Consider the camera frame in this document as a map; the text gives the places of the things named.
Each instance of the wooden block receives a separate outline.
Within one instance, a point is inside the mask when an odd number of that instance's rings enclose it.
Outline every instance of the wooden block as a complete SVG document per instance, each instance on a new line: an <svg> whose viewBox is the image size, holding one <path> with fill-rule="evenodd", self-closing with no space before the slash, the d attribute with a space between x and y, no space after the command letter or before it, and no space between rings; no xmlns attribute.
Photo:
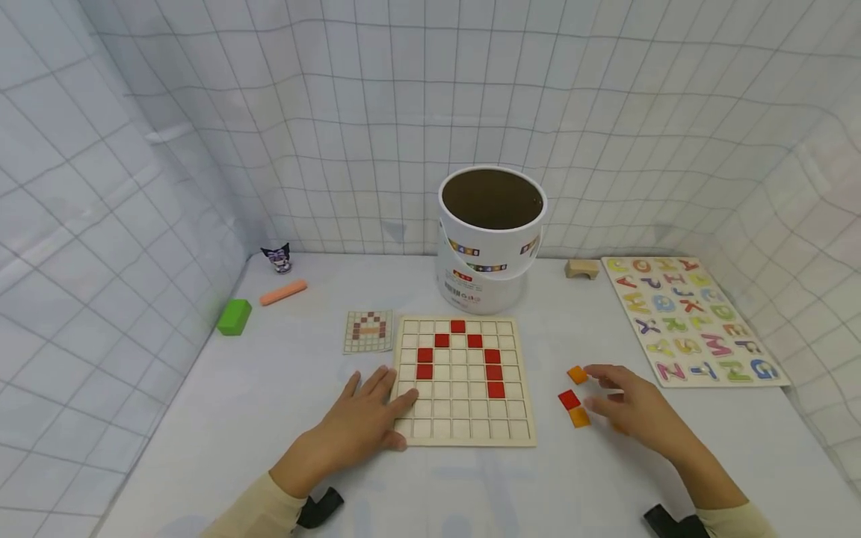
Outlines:
<svg viewBox="0 0 861 538"><path fill-rule="evenodd" d="M568 370L568 377L570 377L571 381L578 385L580 383L585 383L586 380L589 379L589 376L586 374L586 372L583 371L583 368L579 366L575 366L574 368Z"/></svg>
<svg viewBox="0 0 861 538"><path fill-rule="evenodd" d="M577 275L586 275L589 280L595 280L600 270L596 260L568 260L565 264L565 277L574 278Z"/></svg>
<svg viewBox="0 0 861 538"><path fill-rule="evenodd" d="M583 407L574 407L568 412L568 416L571 417L571 422L574 424L574 428L582 428L583 426L588 426L592 423L592 421L589 420L589 415L586 414L586 409Z"/></svg>
<svg viewBox="0 0 861 538"><path fill-rule="evenodd" d="M234 299L227 303L218 320L218 330L226 337L236 337L245 329L251 315L251 303L245 299Z"/></svg>

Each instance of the small figurine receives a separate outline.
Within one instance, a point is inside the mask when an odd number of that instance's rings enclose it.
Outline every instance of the small figurine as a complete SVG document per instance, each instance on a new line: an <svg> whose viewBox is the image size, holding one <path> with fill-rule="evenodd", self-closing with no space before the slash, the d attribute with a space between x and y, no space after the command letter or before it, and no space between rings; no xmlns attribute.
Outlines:
<svg viewBox="0 0 861 538"><path fill-rule="evenodd" d="M275 266L275 272L279 275L289 273L293 268L293 264L290 263L290 243L286 243L280 249L270 250L261 248L260 250L272 262L272 265Z"/></svg>

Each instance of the green block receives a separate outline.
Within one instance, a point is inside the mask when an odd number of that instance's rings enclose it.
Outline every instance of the green block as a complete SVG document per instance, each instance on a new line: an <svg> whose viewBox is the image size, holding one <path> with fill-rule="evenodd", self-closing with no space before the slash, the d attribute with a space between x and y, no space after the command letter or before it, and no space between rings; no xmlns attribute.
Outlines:
<svg viewBox="0 0 861 538"><path fill-rule="evenodd" d="M224 307L224 312L221 313L216 326L224 336L237 337L242 334L250 315L251 303L245 299L234 299Z"/></svg>

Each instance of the beige sleeve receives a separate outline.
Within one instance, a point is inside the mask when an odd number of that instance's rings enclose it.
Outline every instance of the beige sleeve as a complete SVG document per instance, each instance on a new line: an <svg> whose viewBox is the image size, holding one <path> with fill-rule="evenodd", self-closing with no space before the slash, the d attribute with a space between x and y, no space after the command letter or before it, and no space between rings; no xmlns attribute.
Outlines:
<svg viewBox="0 0 861 538"><path fill-rule="evenodd" d="M777 538L753 503L723 510L700 510L697 516L711 538Z"/></svg>
<svg viewBox="0 0 861 538"><path fill-rule="evenodd" d="M248 486L201 538L286 538L296 526L305 501L283 492L266 473Z"/></svg>

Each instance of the wooden alphabet puzzle board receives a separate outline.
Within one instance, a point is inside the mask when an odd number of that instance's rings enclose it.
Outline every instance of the wooden alphabet puzzle board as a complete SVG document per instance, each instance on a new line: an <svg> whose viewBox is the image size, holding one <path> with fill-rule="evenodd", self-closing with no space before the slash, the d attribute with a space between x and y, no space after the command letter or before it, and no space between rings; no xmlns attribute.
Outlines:
<svg viewBox="0 0 861 538"><path fill-rule="evenodd" d="M697 258L601 261L661 386L789 385Z"/></svg>
<svg viewBox="0 0 861 538"><path fill-rule="evenodd" d="M411 445L534 447L535 422L513 318L404 316L392 398L418 389L394 423Z"/></svg>

